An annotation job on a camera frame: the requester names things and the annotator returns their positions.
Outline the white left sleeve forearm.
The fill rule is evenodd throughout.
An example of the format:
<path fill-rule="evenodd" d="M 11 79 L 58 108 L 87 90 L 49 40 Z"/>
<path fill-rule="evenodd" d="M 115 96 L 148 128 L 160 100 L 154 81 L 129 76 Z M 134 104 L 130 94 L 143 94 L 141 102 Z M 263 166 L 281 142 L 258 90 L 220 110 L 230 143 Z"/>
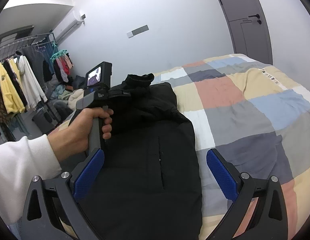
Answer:
<path fill-rule="evenodd" d="M 22 216 L 34 176 L 51 179 L 61 171 L 46 135 L 0 145 L 0 217 L 10 225 Z"/>

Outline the person's left hand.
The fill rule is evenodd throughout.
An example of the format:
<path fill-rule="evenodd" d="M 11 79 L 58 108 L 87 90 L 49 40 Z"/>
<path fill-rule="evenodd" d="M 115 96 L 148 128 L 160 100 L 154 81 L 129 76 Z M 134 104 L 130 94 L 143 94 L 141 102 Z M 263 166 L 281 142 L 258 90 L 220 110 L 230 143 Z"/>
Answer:
<path fill-rule="evenodd" d="M 50 133 L 47 138 L 51 148 L 59 162 L 68 157 L 87 150 L 89 146 L 89 134 L 95 118 L 104 120 L 102 126 L 102 138 L 111 138 L 112 109 L 85 108 L 67 128 Z"/>

